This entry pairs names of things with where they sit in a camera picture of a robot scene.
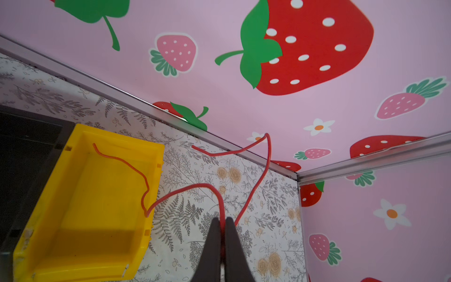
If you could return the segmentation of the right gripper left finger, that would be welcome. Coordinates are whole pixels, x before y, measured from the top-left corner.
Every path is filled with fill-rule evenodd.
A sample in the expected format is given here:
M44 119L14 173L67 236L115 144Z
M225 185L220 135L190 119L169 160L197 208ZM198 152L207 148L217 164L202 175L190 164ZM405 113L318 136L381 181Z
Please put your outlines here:
M219 282L222 262L222 231L220 221L214 218L191 282Z

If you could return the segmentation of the black plastic bin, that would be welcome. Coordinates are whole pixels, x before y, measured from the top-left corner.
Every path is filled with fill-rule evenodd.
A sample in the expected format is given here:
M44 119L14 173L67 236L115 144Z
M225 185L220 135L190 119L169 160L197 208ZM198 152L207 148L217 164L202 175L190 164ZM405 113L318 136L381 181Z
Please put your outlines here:
M75 123L1 107L1 264L20 235Z

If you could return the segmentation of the yellow plastic bin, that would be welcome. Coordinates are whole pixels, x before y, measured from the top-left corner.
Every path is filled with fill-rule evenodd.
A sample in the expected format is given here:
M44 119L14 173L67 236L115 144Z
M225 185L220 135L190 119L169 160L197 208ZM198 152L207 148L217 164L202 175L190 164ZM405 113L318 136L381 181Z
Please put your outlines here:
M16 282L135 277L146 254L164 146L77 125L13 254Z

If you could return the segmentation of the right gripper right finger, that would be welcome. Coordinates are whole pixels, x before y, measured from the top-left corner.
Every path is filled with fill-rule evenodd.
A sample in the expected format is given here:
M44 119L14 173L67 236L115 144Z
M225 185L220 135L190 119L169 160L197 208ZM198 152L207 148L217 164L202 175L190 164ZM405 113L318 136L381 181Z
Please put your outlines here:
M226 282L255 282L231 217L225 220L224 270Z

